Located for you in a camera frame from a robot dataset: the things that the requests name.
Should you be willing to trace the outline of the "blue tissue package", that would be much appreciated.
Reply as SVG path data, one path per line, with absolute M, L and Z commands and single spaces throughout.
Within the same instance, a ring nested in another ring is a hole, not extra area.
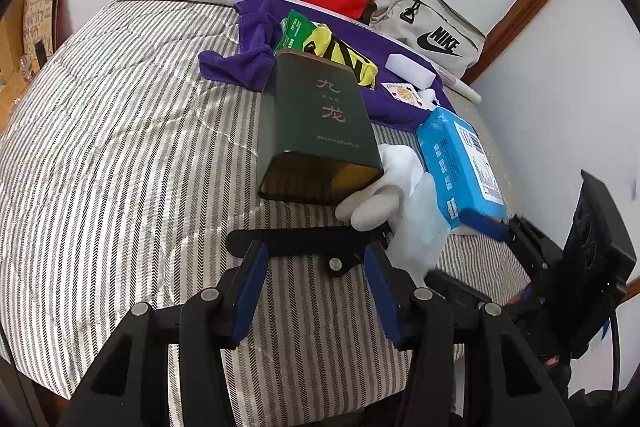
M 426 169 L 431 173 L 437 205 L 453 230 L 460 212 L 471 209 L 506 220 L 506 203 L 474 128 L 450 110 L 437 107 L 416 129 Z

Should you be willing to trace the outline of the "green tissue pack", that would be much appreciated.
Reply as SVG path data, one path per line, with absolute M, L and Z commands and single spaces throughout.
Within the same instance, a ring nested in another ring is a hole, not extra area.
M 288 16 L 281 20 L 282 37 L 273 53 L 277 54 L 280 49 L 303 51 L 305 42 L 316 29 L 317 25 L 305 15 L 291 10 Z

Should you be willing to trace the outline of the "phone on right gripper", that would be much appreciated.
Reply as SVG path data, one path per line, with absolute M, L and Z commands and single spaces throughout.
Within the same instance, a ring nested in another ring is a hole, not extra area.
M 606 185 L 586 170 L 572 226 L 563 249 L 575 282 L 585 291 L 620 303 L 637 256 L 626 225 Z

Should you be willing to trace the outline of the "white eraser block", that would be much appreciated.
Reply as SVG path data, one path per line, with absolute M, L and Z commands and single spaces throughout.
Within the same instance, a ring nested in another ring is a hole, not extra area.
M 400 79 L 411 83 L 420 91 L 430 89 L 436 78 L 436 74 L 431 69 L 398 53 L 390 54 L 387 57 L 385 68 Z

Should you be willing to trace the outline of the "dark green tea box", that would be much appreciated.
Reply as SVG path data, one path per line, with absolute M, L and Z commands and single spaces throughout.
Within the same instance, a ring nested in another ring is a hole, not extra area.
M 335 206 L 383 173 L 352 70 L 311 53 L 280 50 L 260 97 L 257 194 Z

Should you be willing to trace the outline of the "striped mattress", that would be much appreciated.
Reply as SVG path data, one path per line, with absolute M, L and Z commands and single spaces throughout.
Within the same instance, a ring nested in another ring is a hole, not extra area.
M 1 138 L 1 322 L 20 371 L 69 398 L 139 301 L 178 305 L 235 265 L 234 230 L 328 227 L 330 207 L 257 195 L 259 96 L 204 79 L 235 54 L 228 6 L 107 5 L 32 82 Z M 242 426 L 320 421 L 401 391 L 360 269 L 269 268 L 250 333 L 224 352 Z

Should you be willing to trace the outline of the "beige Nike bag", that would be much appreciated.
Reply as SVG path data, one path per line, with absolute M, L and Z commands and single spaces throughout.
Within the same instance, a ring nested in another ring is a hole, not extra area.
M 445 0 L 371 0 L 369 26 L 461 78 L 480 59 L 486 36 Z

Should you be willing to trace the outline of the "yellow black pouch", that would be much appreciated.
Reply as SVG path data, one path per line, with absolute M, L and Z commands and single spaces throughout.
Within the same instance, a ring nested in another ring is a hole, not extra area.
M 348 67 L 354 73 L 360 87 L 370 90 L 375 88 L 378 66 L 334 35 L 328 26 L 319 25 L 314 28 L 303 43 L 303 50 Z

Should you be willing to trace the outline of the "brown patterned box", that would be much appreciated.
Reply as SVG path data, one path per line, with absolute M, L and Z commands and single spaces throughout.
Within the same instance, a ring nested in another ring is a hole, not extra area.
M 24 0 L 23 48 L 33 72 L 39 72 L 58 48 L 61 0 Z

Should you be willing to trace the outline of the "wooden door frame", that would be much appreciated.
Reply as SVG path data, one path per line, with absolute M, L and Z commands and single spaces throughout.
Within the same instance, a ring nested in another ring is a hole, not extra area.
M 516 0 L 506 15 L 489 31 L 478 62 L 462 77 L 468 86 L 477 80 L 488 67 L 503 54 L 508 46 L 528 26 L 550 0 Z

